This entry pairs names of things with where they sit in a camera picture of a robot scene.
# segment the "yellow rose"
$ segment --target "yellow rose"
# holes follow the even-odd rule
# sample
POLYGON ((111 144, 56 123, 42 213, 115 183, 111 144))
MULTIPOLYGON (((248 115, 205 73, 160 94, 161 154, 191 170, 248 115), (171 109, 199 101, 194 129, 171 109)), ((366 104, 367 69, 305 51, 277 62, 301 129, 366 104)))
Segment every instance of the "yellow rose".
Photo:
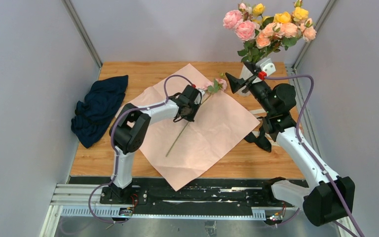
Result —
POLYGON ((294 21, 305 20, 308 18, 308 11, 298 6, 293 11, 293 16, 294 16, 294 21))
POLYGON ((291 15, 288 12, 277 13, 274 16, 274 22, 282 24, 291 22, 291 15))
POLYGON ((262 13, 265 11, 265 6, 262 5, 262 3, 259 3, 258 5, 256 5, 254 7, 254 9, 252 10, 252 14, 254 16, 260 16, 262 15, 262 13))

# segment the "gray floor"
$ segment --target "gray floor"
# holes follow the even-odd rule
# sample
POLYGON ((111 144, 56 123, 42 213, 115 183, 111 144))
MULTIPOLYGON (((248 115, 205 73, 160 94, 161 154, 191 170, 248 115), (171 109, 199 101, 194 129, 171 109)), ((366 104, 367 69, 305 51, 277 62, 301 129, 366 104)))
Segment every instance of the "gray floor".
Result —
POLYGON ((59 222, 56 237, 338 237, 339 232, 332 224, 315 227, 304 214, 277 229, 267 228, 262 221, 234 220, 183 220, 183 219, 130 219, 124 224, 99 222, 92 217, 65 217, 59 222), (64 235, 60 230, 74 233, 64 235))

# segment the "pink rose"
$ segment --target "pink rose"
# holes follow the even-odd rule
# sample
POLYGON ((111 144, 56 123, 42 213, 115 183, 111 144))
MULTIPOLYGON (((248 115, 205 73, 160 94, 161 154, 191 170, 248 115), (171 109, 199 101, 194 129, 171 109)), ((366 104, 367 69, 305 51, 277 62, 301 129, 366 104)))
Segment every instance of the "pink rose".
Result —
POLYGON ((255 23, 252 21, 244 21, 236 29, 236 35, 243 41, 255 38, 255 23))
POLYGON ((236 29, 242 22, 242 13, 239 10, 233 10, 226 13, 226 16, 223 19, 223 26, 226 29, 236 29))
POLYGON ((208 81, 201 89, 207 90, 208 86, 214 86, 214 83, 212 81, 208 81))
POLYGON ((221 88, 222 91, 226 90, 226 88, 227 88, 227 82, 226 82, 225 79, 218 78, 218 79, 216 79, 216 81, 217 81, 220 85, 222 85, 222 88, 221 88))
POLYGON ((298 35, 298 27, 293 23, 284 23, 281 26, 280 32, 287 38, 296 37, 298 35))
POLYGON ((266 37, 263 33, 259 33, 258 37, 256 38, 256 47, 263 48, 267 47, 271 44, 271 41, 268 37, 266 37))
POLYGON ((274 30, 277 30, 278 28, 281 28, 281 24, 280 23, 275 23, 275 22, 269 23, 262 30, 262 34, 265 37, 271 37, 271 36, 273 36, 275 34, 274 30))
POLYGON ((243 2, 241 4, 239 4, 239 10, 245 10, 246 11, 246 9, 247 9, 247 7, 243 2))
POLYGON ((306 28, 303 34, 303 38, 306 42, 310 42, 316 38, 316 30, 313 27, 306 28))

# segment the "flower bouquet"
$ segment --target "flower bouquet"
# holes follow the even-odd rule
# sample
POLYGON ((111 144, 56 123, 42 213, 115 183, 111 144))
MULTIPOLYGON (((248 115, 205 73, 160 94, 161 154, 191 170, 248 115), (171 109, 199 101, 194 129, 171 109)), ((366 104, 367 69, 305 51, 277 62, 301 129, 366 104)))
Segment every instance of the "flower bouquet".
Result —
POLYGON ((297 0, 292 13, 263 16, 262 3, 253 7, 240 3, 238 10, 226 13, 223 26, 233 30, 243 41, 244 49, 237 52, 241 61, 257 63, 272 52, 281 51, 280 48, 287 50, 301 38, 306 42, 313 40, 316 37, 313 21, 302 6, 303 0, 297 0))

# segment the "red connector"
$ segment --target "red connector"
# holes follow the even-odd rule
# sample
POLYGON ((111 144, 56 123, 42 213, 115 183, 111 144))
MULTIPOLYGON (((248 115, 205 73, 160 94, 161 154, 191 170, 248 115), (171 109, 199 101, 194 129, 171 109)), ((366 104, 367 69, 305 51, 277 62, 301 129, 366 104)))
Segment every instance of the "red connector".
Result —
POLYGON ((259 79, 261 79, 261 80, 265 80, 266 72, 264 72, 264 71, 259 72, 259 73, 258 73, 258 77, 259 77, 259 79))

